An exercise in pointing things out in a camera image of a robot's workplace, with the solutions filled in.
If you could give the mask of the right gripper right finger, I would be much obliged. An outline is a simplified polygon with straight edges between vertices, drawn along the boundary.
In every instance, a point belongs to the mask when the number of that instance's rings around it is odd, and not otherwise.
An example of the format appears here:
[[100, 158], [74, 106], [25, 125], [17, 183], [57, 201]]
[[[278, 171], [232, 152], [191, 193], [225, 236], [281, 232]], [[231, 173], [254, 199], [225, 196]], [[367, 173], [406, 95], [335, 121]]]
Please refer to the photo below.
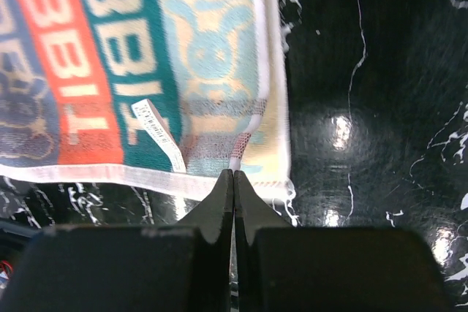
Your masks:
[[291, 225], [257, 195], [244, 172], [234, 172], [233, 191], [239, 310], [261, 311], [262, 255], [256, 236], [261, 229]]

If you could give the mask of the blue red patterned towel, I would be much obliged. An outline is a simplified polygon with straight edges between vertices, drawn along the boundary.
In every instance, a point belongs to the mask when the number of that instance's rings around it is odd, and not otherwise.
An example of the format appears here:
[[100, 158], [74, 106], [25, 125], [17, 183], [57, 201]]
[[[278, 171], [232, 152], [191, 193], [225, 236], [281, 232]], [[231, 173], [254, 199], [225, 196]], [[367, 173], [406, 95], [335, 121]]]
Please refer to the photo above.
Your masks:
[[1, 174], [295, 195], [278, 0], [1, 0]]

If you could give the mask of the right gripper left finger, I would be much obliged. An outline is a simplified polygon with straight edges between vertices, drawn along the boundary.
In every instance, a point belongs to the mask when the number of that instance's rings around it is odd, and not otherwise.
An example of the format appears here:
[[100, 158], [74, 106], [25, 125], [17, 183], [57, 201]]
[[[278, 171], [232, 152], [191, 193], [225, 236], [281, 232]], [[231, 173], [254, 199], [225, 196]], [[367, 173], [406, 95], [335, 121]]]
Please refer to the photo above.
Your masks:
[[189, 311], [230, 310], [233, 181], [233, 171], [222, 170], [205, 199], [176, 223], [197, 233], [189, 279]]

